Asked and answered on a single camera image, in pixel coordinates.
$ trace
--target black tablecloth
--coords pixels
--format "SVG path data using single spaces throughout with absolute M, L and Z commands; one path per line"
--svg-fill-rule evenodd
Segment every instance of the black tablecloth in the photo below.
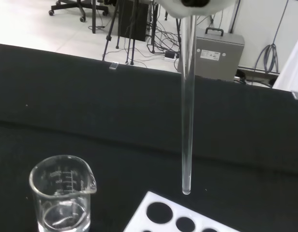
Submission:
M 108 67 L 0 44 L 0 231 L 36 229 L 28 176 L 58 154 L 93 170 L 93 231 L 123 231 L 148 190 L 242 232 L 298 231 L 298 101 L 290 93 L 197 79 L 185 196 L 179 74 Z

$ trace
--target floor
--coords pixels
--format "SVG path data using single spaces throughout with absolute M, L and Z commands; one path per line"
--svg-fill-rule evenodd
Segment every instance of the floor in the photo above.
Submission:
M 81 23 L 78 9 L 58 10 L 54 16 L 50 16 L 48 11 L 54 4 L 55 0 L 0 0 L 0 43 L 101 60 L 111 14 L 103 16 L 100 12 L 103 23 L 97 14 L 96 25 L 108 25 L 92 34 L 88 29 L 92 25 L 91 10 L 85 10 L 87 21 Z M 175 19 L 169 16 L 165 21 L 163 9 L 159 25 L 163 25 L 167 31 L 177 32 Z M 128 39 L 124 41 L 122 38 L 120 49 L 116 49 L 117 22 L 114 28 L 107 50 L 111 53 L 106 55 L 105 60 L 124 64 L 127 54 L 121 49 L 124 42 L 125 47 L 128 47 Z M 164 56 L 152 56 L 147 49 L 147 42 L 136 41 L 135 47 L 138 49 L 134 56 L 135 66 L 176 72 L 174 63 L 165 61 Z

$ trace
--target label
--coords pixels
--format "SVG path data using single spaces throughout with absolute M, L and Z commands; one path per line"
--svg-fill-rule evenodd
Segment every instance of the label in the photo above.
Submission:
M 220 54 L 221 54 L 220 52 L 213 52 L 213 51 L 202 50 L 202 52 L 201 52 L 201 58 L 211 59 L 211 60 L 219 60 Z

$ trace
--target tripod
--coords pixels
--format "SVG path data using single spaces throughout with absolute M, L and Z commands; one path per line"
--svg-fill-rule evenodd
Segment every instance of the tripod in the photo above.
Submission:
M 115 7 L 115 12 L 114 12 L 114 15 L 113 15 L 113 18 L 112 18 L 112 21 L 111 21 L 111 25 L 110 25 L 110 29 L 109 29 L 108 35 L 106 36 L 107 42 L 106 42 L 106 45 L 105 45 L 105 50 L 104 50 L 102 61 L 105 61 L 105 55 L 106 55 L 106 51 L 107 51 L 107 48 L 108 48 L 108 43 L 109 43 L 109 41 L 111 41 L 111 33 L 112 33 L 112 29 L 113 29 L 113 26 L 114 26 L 114 23 L 115 23 L 115 19 L 116 19 L 116 15 L 117 15 L 117 12 L 118 12 L 119 5 L 120 5 L 120 10 L 121 11 L 123 11 L 123 9 L 124 9 L 124 2 L 122 2 L 122 1 L 124 1 L 124 0 L 117 0 L 116 7 Z M 135 32 L 136 32 L 136 19 L 137 19 L 138 5 L 139 5 L 139 0 L 134 0 L 133 10 L 132 10 L 132 23 L 130 24 L 129 47 L 128 47 L 127 58 L 126 58 L 126 61 L 125 61 L 126 64 L 129 63 L 129 52 L 130 52 L 131 38 L 132 38 L 132 33 L 133 33 L 134 38 L 133 38 L 133 48 L 132 48 L 132 59 L 131 59 L 131 63 L 130 63 L 131 65 L 134 65 Z M 120 24 L 121 24 L 121 20 L 119 19 L 119 30 L 121 30 Z M 119 48 L 119 40 L 120 40 L 120 35 L 118 35 L 118 41 L 117 41 L 117 46 L 116 46 L 117 49 Z

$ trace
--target hole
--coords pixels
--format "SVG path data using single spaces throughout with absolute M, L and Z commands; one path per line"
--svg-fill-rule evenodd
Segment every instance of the hole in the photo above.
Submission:
M 187 217 L 179 218 L 176 221 L 176 226 L 181 232 L 192 232 L 195 230 L 194 222 Z
M 204 229 L 202 232 L 217 232 L 214 229 L 208 228 L 208 229 Z
M 167 204 L 154 202 L 147 208 L 147 217 L 154 223 L 165 224 L 173 218 L 173 211 Z

